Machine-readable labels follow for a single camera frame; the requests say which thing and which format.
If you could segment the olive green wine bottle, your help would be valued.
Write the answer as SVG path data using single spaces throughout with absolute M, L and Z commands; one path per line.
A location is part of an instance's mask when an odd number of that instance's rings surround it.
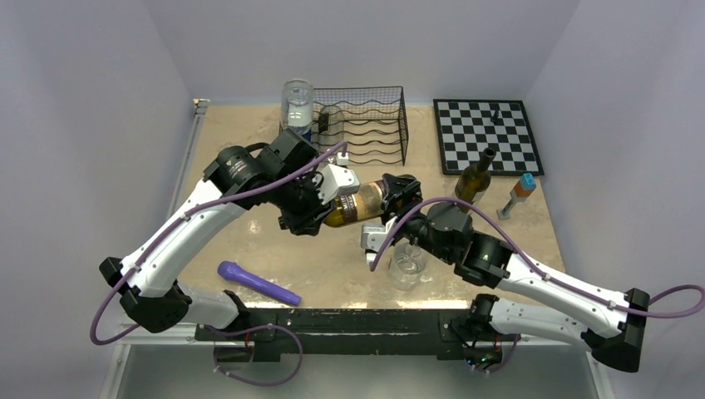
M 338 228 L 380 217 L 382 197 L 386 192 L 387 187 L 382 178 L 362 184 L 357 193 L 335 198 L 333 201 L 335 210 L 324 219 L 323 223 L 328 227 Z

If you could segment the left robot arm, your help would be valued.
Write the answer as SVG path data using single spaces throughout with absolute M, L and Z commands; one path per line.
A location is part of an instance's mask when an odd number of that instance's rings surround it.
M 239 300 L 226 291 L 204 291 L 178 277 L 193 257 L 222 229 L 253 207 L 276 206 L 279 225 L 294 235 L 315 236 L 333 212 L 340 188 L 333 178 L 347 173 L 348 144 L 320 153 L 301 135 L 281 131 L 270 143 L 233 145 L 205 168 L 186 201 L 144 244 L 123 259 L 106 258 L 99 266 L 111 291 L 91 323 L 91 340 L 101 343 L 97 324 L 115 297 L 133 325 L 119 337 L 144 328 L 161 333 L 180 322 L 215 327 L 226 339 L 247 332 L 248 318 Z

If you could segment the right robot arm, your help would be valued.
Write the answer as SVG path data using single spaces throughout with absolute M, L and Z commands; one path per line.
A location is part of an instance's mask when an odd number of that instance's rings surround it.
M 498 224 L 498 237 L 473 228 L 462 202 L 450 197 L 423 199 L 421 183 L 412 175 L 385 174 L 382 222 L 387 235 L 375 250 L 406 239 L 432 257 L 450 264 L 456 276 L 479 287 L 518 293 L 539 302 L 531 318 L 509 301 L 489 296 L 475 300 L 466 326 L 478 338 L 495 334 L 529 334 L 576 342 L 593 358 L 621 372 L 640 368 L 650 297 L 631 288 L 602 288 L 573 278 L 530 257 Z

